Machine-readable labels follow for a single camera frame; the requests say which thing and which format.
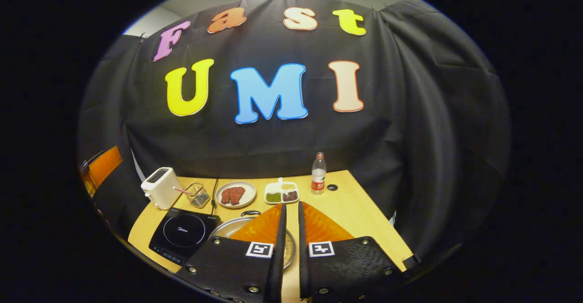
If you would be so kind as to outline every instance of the black induction cooker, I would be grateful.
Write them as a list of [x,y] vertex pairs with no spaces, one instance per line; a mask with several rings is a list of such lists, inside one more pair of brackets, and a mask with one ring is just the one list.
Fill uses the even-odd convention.
[[183,265],[219,224],[218,216],[170,208],[148,247],[166,259]]

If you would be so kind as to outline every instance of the red bottle label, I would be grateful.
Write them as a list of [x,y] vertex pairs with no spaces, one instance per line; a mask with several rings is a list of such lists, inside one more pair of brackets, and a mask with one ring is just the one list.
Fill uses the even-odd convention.
[[324,189],[324,183],[312,181],[312,189],[313,190],[322,190],[322,189]]

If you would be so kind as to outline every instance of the cutout letter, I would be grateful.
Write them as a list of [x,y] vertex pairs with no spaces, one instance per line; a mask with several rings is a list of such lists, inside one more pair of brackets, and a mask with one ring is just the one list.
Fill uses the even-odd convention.
[[160,34],[162,39],[160,40],[160,45],[158,46],[158,53],[154,56],[154,62],[161,60],[172,52],[170,44],[175,45],[180,39],[180,35],[182,33],[181,30],[187,29],[188,26],[190,26],[190,21],[185,21],[184,23],[176,25],[168,31],[163,31],[162,34]]
[[213,17],[213,23],[209,26],[208,32],[210,34],[223,31],[226,28],[231,28],[241,25],[246,21],[247,17],[243,16],[245,10],[241,7],[231,8],[225,10]]
[[212,59],[204,59],[192,65],[192,70],[196,72],[195,95],[187,102],[182,98],[182,77],[186,74],[186,68],[181,67],[166,74],[168,82],[166,99],[168,109],[176,116],[192,115],[206,104],[209,97],[209,68],[214,64]]
[[356,70],[360,66],[355,62],[339,60],[331,62],[328,67],[336,75],[338,97],[333,104],[334,110],[337,112],[358,112],[364,108],[364,103],[358,98],[356,85]]
[[340,27],[346,32],[354,35],[365,35],[366,30],[356,25],[356,21],[364,21],[360,15],[355,15],[352,10],[334,10],[333,15],[337,15],[340,20]]
[[275,73],[269,87],[253,67],[233,71],[231,79],[236,81],[239,91],[239,114],[235,116],[235,122],[245,124],[258,120],[259,115],[253,111],[253,102],[261,115],[269,120],[278,99],[281,100],[278,118],[305,118],[308,115],[302,103],[302,74],[305,71],[306,67],[302,64],[284,64]]
[[318,21],[312,18],[316,14],[308,8],[287,8],[283,15],[283,25],[288,29],[310,31],[318,27]]

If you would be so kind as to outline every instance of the wooden table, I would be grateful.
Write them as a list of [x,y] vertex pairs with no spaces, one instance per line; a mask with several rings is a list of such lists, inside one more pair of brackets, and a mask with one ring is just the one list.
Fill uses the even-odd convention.
[[[222,222],[238,218],[242,212],[247,210],[264,212],[273,206],[272,204],[265,203],[264,190],[266,184],[277,182],[277,178],[217,180],[179,177],[179,181],[183,187],[186,188],[192,182],[200,182],[209,194],[215,187],[217,181],[216,188],[219,189],[221,185],[236,180],[244,180],[253,184],[257,189],[257,196],[252,203],[238,209],[225,208],[220,204],[216,204],[213,213],[219,216]],[[305,201],[322,211],[350,232],[355,238],[361,236],[373,237],[399,269],[401,271],[406,270],[402,261],[411,257],[413,253],[411,253],[411,250],[396,232],[395,228],[391,226],[381,210],[379,210],[348,170],[328,172],[326,174],[326,184],[333,183],[338,186],[338,189],[336,191],[325,189],[322,195],[313,195],[311,193],[310,184],[312,183],[312,175],[294,176],[284,178],[283,180],[295,182],[298,186],[300,201]],[[210,202],[202,209],[195,208],[184,195],[179,197],[173,207],[208,214],[210,214],[211,210]],[[152,203],[149,203],[133,225],[129,233],[128,241],[141,251],[141,253],[164,268],[167,268],[170,272],[177,272],[180,269],[179,265],[161,257],[148,248],[150,239],[152,239],[154,231],[166,215],[166,212],[159,210]],[[287,229],[291,232],[294,239],[296,239],[296,245],[300,236],[297,216],[298,202],[288,203]],[[297,254],[293,262],[283,273],[281,300],[282,303],[300,302],[300,267]]]

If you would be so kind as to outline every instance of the food tray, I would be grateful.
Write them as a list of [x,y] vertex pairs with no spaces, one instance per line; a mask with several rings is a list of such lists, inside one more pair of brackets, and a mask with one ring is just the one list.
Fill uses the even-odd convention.
[[[293,200],[283,200],[284,195],[287,195],[287,194],[291,193],[292,191],[295,191],[297,193],[297,197]],[[279,200],[278,201],[268,201],[267,195],[274,194],[274,193],[280,193]],[[268,183],[267,185],[265,185],[265,193],[264,193],[265,203],[268,203],[268,204],[293,203],[294,201],[298,201],[299,199],[300,199],[300,191],[298,190],[295,182],[283,181],[283,178],[279,178],[279,179],[277,179],[277,182]]]

